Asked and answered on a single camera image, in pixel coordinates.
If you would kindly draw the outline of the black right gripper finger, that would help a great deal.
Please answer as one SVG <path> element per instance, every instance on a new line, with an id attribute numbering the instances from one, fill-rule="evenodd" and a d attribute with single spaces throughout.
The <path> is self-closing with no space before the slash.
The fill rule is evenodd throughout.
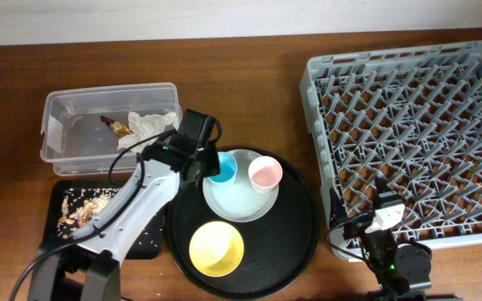
<path id="1" fill-rule="evenodd" d="M 335 227 L 348 219 L 348 214 L 344 207 L 344 201 L 334 188 L 330 189 L 331 212 L 329 226 Z"/>
<path id="2" fill-rule="evenodd" d="M 375 186 L 379 198 L 385 198 L 392 195 L 392 189 L 387 185 L 387 182 L 380 176 L 375 178 Z"/>

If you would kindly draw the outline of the white napkin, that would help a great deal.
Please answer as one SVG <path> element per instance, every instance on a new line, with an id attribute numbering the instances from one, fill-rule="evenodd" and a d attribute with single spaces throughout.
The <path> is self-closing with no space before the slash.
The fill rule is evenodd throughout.
<path id="1" fill-rule="evenodd" d="M 126 149 L 146 138 L 179 126 L 179 118 L 174 111 L 167 111 L 164 115 L 150 114 L 140 116 L 136 112 L 128 114 L 128 126 L 131 134 L 118 140 L 117 150 Z"/>

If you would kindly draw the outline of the brown gold coffee wrapper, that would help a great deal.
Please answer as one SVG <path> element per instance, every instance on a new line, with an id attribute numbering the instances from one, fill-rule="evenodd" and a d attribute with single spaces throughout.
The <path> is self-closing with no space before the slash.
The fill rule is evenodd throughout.
<path id="1" fill-rule="evenodd" d="M 106 124 L 118 138 L 122 138 L 133 133 L 133 131 L 127 125 L 124 125 L 121 122 L 113 120 L 109 117 L 102 115 L 100 120 Z"/>

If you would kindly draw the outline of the yellow plastic bowl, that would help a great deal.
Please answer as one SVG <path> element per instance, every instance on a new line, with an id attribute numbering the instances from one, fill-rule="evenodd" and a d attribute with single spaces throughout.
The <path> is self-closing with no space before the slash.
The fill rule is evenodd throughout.
<path id="1" fill-rule="evenodd" d="M 232 273 L 244 256 L 240 232 L 226 222 L 208 222 L 193 233 L 189 244 L 192 265 L 202 274 L 220 278 Z"/>

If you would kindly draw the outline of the food scraps pile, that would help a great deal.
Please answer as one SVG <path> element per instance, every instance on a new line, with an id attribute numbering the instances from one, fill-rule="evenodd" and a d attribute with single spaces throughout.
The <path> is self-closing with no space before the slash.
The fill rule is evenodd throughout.
<path id="1" fill-rule="evenodd" d="M 78 228 L 96 217 L 111 201 L 119 188 L 69 188 L 63 192 L 60 217 L 56 225 L 58 237 L 66 239 Z M 162 249 L 165 209 L 162 208 L 135 241 L 133 248 L 146 252 Z"/>

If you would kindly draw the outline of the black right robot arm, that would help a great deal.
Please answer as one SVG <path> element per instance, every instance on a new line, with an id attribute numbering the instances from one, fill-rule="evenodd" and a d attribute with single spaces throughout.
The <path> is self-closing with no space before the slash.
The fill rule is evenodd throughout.
<path id="1" fill-rule="evenodd" d="M 425 290 L 432 283 L 432 250 L 422 243 L 398 243 L 392 228 L 399 224 L 405 211 L 405 198 L 381 177 L 375 179 L 376 194 L 372 209 L 348 217 L 335 209 L 334 221 L 326 235 L 332 249 L 364 262 L 377 278 L 379 289 L 367 294 L 370 300 L 426 300 Z M 343 231 L 343 238 L 361 241 L 359 256 L 331 241 L 331 232 Z"/>

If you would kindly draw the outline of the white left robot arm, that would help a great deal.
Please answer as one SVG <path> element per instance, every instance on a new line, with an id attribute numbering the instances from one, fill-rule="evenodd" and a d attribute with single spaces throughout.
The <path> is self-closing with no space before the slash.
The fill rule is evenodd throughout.
<path id="1" fill-rule="evenodd" d="M 57 247 L 41 248 L 18 278 L 10 297 L 30 278 L 30 300 L 121 299 L 121 264 L 151 219 L 180 191 L 220 172 L 211 115 L 186 110 L 176 129 L 144 141 L 136 169 L 111 201 Z"/>

